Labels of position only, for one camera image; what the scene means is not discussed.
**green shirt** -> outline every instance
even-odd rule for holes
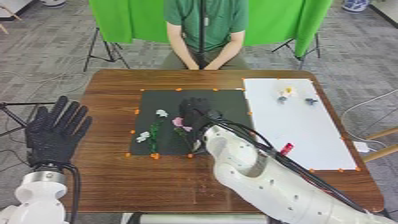
[[[182,26],[184,43],[198,50],[198,0],[165,0],[165,20]],[[230,41],[230,33],[248,24],[248,0],[205,0],[205,41],[204,51],[221,47]]]

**robotic arm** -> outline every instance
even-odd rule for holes
[[[179,108],[184,126],[193,127],[193,140],[214,159],[213,173],[221,185],[239,194],[262,213],[289,224],[394,224],[372,215],[349,200],[349,205],[328,189],[321,180],[308,179],[305,169],[273,150],[268,143],[257,143],[244,131],[232,128],[232,122],[209,110],[204,99],[189,99]]]
[[[63,221],[65,209],[58,201],[67,192],[63,169],[70,170],[77,178],[70,157],[92,119],[86,117],[83,120],[86,107],[79,107],[77,102],[72,102],[63,111],[65,104],[67,98],[60,97],[51,112],[47,112],[44,107],[38,108],[35,119],[24,129],[26,147],[31,149],[28,154],[31,173],[24,175],[21,186],[14,193],[21,205],[17,207],[8,206],[0,211],[0,224],[67,223]]]

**black glove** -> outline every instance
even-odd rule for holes
[[[61,166],[70,162],[92,118],[86,117],[83,120],[86,107],[79,107],[77,102],[70,103],[61,113],[65,104],[67,97],[60,96],[49,113],[45,107],[38,107],[33,121],[24,129],[26,147],[31,149],[28,153],[30,166],[47,163]]]
[[[193,127],[193,124],[205,116],[209,111],[209,103],[204,98],[184,99],[179,104],[179,116],[182,118],[182,126]]]

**floor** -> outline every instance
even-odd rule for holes
[[[1,22],[10,34],[0,33],[0,101],[51,101],[63,94],[79,99],[86,81],[101,68],[122,68],[120,62],[92,60],[81,72],[93,32],[93,19],[86,1],[69,0],[61,9],[37,3],[22,21]],[[362,101],[398,88],[398,29],[371,10],[353,15],[335,3],[319,30],[321,58],[307,57],[303,70],[316,74],[337,114]],[[296,69],[285,49],[271,54],[276,45],[244,47],[243,54],[252,69]],[[136,40],[122,45],[122,55],[133,69],[156,69],[170,51],[166,44]],[[95,54],[104,55],[97,42]],[[344,118],[344,127],[365,136],[398,123],[398,93],[358,107]],[[30,107],[12,107],[24,118]],[[372,122],[390,113],[383,120]],[[0,114],[0,131],[15,124]],[[380,139],[396,144],[396,135]],[[22,133],[0,138],[0,150],[12,149],[24,157]],[[0,171],[19,161],[8,152],[0,154]],[[367,163],[371,175],[385,197],[385,210],[398,220],[398,153]],[[0,172],[0,208],[15,203],[12,196],[21,177],[28,172],[15,165]],[[83,214],[77,223],[117,223],[120,214]]]

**green backdrop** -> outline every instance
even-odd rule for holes
[[[166,41],[163,0],[88,0],[95,23],[108,42],[133,39]],[[250,22],[244,46],[294,38],[301,57],[321,25],[332,0],[248,0]]]

